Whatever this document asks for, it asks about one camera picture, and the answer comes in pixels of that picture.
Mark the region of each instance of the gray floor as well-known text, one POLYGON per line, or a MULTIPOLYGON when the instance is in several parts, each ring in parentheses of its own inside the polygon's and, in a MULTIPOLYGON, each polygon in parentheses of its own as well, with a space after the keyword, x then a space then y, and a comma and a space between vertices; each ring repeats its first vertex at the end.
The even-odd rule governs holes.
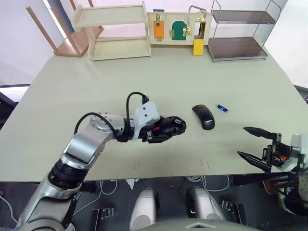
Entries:
MULTIPOLYGON (((308 96, 306 90, 298 89, 305 99, 308 96)), ((219 189, 225 187, 226 176, 207 177, 207 188, 219 189)), ((114 194, 101 196, 101 198, 73 218, 77 231, 88 231, 93 209, 114 207, 115 214, 101 222, 102 231, 126 231, 128 230, 129 217, 139 193, 151 187, 159 193, 160 208, 158 221, 171 218, 184 218, 186 214, 186 190, 200 183, 191 183, 184 177, 141 179, 131 190, 127 183, 121 180, 114 194)), ((104 182, 104 191, 110 192, 114 183, 104 182)), ((0 191, 4 191, 5 198, 14 209, 17 218, 22 213, 32 193, 37 188, 35 183, 0 182, 0 191)), ((219 204, 223 199, 244 204, 248 225, 254 228, 268 231, 307 231, 307 217, 292 215, 279 208, 276 195, 268 195, 260 183, 234 187, 230 186, 222 192, 212 193, 219 204)), ((83 193, 77 203, 77 209, 97 197, 94 193, 83 193)), ((235 222, 231 213, 224 211, 227 220, 235 222)), ((7 205, 0 200, 0 227, 13 228, 7 205)))

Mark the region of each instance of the dark shelf panel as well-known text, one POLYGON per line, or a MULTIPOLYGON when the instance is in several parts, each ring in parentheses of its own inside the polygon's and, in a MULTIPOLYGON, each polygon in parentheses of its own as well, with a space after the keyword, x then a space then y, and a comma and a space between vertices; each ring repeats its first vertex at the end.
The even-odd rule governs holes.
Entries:
POLYGON ((275 24, 266 11, 212 11, 218 24, 275 24))
POLYGON ((208 48, 213 61, 266 59, 268 56, 253 37, 210 38, 208 48))

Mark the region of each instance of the black wireless mouse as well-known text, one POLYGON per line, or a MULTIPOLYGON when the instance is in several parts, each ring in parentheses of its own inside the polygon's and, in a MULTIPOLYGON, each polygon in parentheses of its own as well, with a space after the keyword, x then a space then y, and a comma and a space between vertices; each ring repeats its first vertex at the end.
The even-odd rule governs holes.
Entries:
POLYGON ((211 111, 203 104, 196 105, 192 110, 199 117, 202 128, 204 130, 211 130, 215 127, 215 120, 211 111))

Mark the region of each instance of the orange panel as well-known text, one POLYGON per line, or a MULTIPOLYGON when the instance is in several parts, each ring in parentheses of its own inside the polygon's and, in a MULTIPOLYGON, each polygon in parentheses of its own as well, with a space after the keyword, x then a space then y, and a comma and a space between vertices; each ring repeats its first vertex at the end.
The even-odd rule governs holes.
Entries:
POLYGON ((159 26, 157 25, 156 21, 153 21, 153 28, 154 28, 154 39, 164 39, 164 22, 160 21, 159 26))

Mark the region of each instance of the blue battery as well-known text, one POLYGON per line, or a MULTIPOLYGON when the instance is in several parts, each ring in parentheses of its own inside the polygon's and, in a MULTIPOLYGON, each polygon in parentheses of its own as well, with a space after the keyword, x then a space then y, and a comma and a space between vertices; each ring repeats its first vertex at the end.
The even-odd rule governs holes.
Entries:
POLYGON ((217 104, 217 108, 219 108, 221 111, 224 111, 224 112, 229 112, 228 108, 220 105, 220 104, 217 104))

